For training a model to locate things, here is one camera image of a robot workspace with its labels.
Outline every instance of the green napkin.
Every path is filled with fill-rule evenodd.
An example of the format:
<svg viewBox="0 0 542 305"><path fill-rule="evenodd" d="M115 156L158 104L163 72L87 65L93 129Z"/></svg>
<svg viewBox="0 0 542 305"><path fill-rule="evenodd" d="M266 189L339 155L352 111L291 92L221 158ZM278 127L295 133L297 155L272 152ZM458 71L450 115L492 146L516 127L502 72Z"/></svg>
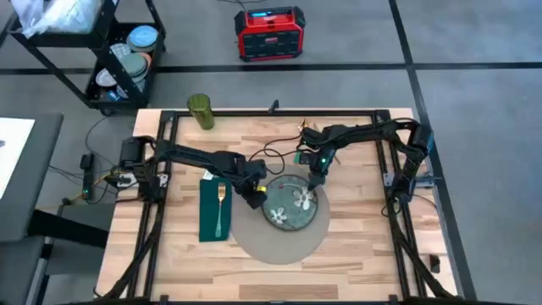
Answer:
<svg viewBox="0 0 542 305"><path fill-rule="evenodd" d="M218 220L218 183L226 184L226 197L220 215L222 234L215 236ZM230 234L231 184L224 178L200 180L200 241L225 241Z"/></svg>

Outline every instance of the flower pattern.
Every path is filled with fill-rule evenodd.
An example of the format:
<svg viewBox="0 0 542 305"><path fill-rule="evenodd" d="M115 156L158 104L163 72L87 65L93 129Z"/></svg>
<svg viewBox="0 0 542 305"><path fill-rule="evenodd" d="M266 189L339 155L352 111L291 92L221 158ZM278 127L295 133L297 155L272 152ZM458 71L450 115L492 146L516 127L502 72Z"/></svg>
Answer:
<svg viewBox="0 0 542 305"><path fill-rule="evenodd" d="M273 218L273 221L276 222L279 225L282 225L284 222L283 220L287 220L288 218L286 215L284 215L285 209L280 207L276 211L271 210L271 217Z"/></svg>
<svg viewBox="0 0 542 305"><path fill-rule="evenodd" d="M301 188L301 192L298 190L294 191L294 197L297 200L294 201L296 207L302 207L303 210L307 211L311 206L311 200L314 198L312 191L309 191L305 186Z"/></svg>

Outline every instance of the black metal cart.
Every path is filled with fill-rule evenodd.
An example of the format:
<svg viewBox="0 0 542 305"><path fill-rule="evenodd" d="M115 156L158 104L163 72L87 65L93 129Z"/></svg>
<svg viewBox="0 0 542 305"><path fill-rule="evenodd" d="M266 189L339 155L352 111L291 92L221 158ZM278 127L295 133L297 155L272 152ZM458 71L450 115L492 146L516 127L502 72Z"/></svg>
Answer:
<svg viewBox="0 0 542 305"><path fill-rule="evenodd" d="M103 115L108 116L119 110L144 108L149 103L154 76L156 75L162 52L165 51L163 41L166 37L166 30L152 0L145 0L145 3L151 12L154 23L119 23L114 16L117 5L119 4L118 0L102 0L102 6L97 13L94 27L90 33L45 32L27 39L21 32L21 24L18 18L14 19L9 26L9 33L28 52L45 65L47 69L53 72L86 106L99 109ZM125 42L130 32L140 25L150 25L158 31L156 47L154 51L149 53L152 57L152 63L143 91L137 88L134 81L132 81L122 64L109 48L115 43ZM85 91L82 92L77 88L61 69L38 50L39 47L87 47L91 49L97 57L97 62L94 65ZM106 68L117 81L117 84L124 89L128 96L127 99L114 101L108 98L107 92L96 83L96 75L103 68Z"/></svg>

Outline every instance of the wooden table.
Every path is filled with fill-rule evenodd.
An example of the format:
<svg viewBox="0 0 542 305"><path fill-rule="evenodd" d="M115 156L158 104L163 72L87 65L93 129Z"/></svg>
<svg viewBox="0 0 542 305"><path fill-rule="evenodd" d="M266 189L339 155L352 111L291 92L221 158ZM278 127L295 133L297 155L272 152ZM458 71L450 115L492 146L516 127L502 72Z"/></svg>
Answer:
<svg viewBox="0 0 542 305"><path fill-rule="evenodd" d="M160 109L140 110L134 136L156 136L160 113ZM392 108L390 114L392 118L412 117L412 110ZM302 119L216 117L214 128L204 131L193 118L181 118L177 143L250 156L265 142L297 136ZM363 117L310 117L307 120L312 128L320 130L332 124L370 123ZM401 137L407 141L408 133L401 133ZM279 142L272 147L289 152L295 144L295 141ZM152 299L158 300L162 294L175 301L382 301L390 294L401 297L389 221L380 214L384 191L375 144L350 145L339 150L337 158L340 164L332 163L324 186L331 208L329 233L314 254L288 265L266 264L251 258L233 236L224 242L199 243L198 186L204 170L174 164ZM390 167L390 155L386 158ZM277 158L265 160L267 164L280 162ZM292 161L293 157L286 160L288 164ZM431 190L416 190L416 193L434 202ZM119 197L135 194L134 190L127 190ZM414 197L410 203L418 250L424 262L429 261L429 254L439 255L441 272L435 277L445 289L456 293L439 217L431 202ZM140 202L118 203L97 283L98 293L108 291L132 259L141 210ZM412 265L408 259L406 262L411 291L416 295ZM136 295L142 294L147 262L143 262L141 269Z"/></svg>

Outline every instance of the handle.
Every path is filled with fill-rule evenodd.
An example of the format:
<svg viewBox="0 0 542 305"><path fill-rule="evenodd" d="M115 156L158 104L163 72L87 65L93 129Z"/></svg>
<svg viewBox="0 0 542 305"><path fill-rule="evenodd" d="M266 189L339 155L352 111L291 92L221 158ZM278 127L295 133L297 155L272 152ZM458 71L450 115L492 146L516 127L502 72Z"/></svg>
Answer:
<svg viewBox="0 0 542 305"><path fill-rule="evenodd" d="M219 238L220 236L222 236L222 225L221 225L221 214L222 214L222 204L219 204L218 205L218 219L217 219L217 228L216 230L214 231L214 237L217 237Z"/></svg>

